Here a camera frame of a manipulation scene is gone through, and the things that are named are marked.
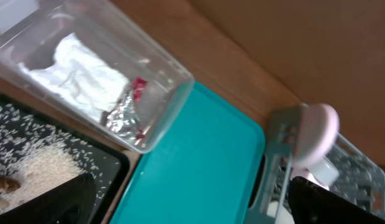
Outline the red silver foil wrapper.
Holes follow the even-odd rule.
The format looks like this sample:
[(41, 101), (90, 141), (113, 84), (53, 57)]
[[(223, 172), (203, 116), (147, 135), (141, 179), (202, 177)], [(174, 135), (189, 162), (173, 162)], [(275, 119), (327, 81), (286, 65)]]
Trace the red silver foil wrapper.
[(136, 141), (145, 137), (136, 104), (141, 100), (147, 84), (141, 77), (127, 84), (114, 109), (105, 119), (105, 127), (125, 141)]

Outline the white plastic cup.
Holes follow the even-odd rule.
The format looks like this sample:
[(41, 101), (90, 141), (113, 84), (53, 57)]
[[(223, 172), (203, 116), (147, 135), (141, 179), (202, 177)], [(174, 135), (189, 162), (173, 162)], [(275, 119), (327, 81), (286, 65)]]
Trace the white plastic cup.
[(295, 224), (292, 214), (282, 206), (278, 209), (278, 202), (272, 201), (267, 208), (267, 216), (275, 218), (276, 224)]

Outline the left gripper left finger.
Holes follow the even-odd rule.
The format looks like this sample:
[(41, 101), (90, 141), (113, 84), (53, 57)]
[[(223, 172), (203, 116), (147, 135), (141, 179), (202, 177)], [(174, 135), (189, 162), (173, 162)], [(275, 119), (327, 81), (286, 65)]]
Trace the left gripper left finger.
[(92, 174), (83, 173), (0, 215), (0, 224), (88, 223), (96, 197)]

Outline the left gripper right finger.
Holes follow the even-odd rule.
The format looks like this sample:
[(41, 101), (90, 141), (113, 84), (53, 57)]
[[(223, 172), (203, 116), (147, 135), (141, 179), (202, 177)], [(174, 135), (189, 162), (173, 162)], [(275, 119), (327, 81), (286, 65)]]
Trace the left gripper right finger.
[(288, 187), (288, 204), (296, 224), (385, 224), (385, 220), (303, 177)]

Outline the pink round plate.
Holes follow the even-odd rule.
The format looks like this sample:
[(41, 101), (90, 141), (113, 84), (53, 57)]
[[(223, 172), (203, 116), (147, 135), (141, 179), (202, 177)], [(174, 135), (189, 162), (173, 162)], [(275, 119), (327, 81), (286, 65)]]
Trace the pink round plate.
[(327, 104), (303, 109), (293, 152), (293, 167), (311, 167), (327, 155), (336, 141), (340, 120), (336, 110)]

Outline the white napkin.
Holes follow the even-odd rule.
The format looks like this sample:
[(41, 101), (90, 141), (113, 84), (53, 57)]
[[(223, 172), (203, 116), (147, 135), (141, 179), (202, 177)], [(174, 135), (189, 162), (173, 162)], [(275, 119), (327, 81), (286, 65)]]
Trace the white napkin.
[(31, 70), (18, 67), (34, 81), (58, 95), (73, 109), (95, 122), (111, 112), (130, 80), (111, 68), (72, 33), (56, 46), (54, 64)]

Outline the rice and food scraps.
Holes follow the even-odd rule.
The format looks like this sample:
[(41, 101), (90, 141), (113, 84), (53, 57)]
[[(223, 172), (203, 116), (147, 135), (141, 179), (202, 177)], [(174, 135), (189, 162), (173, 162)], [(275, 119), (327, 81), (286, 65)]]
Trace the rice and food scraps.
[(86, 172), (103, 181), (87, 141), (0, 103), (0, 215)]

